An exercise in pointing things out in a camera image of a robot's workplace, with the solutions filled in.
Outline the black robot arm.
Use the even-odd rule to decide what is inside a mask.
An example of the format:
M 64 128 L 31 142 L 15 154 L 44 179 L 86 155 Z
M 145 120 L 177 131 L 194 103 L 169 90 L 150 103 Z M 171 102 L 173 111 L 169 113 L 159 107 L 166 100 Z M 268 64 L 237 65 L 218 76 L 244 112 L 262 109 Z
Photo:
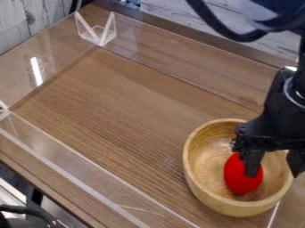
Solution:
M 266 153 L 286 150 L 290 173 L 305 171 L 305 0 L 240 0 L 250 24 L 266 33 L 290 33 L 298 48 L 294 68 L 282 67 L 270 84 L 260 115 L 236 129 L 233 149 L 253 177 Z

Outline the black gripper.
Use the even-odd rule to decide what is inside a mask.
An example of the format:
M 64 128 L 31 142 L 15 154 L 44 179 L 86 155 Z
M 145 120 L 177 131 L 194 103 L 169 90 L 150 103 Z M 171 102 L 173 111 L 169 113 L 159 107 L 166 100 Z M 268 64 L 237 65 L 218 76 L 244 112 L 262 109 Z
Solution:
M 297 71 L 281 69 L 266 94 L 262 113 L 241 124 L 233 151 L 242 152 L 245 175 L 254 178 L 265 151 L 290 150 L 286 160 L 294 178 L 305 172 L 305 90 Z

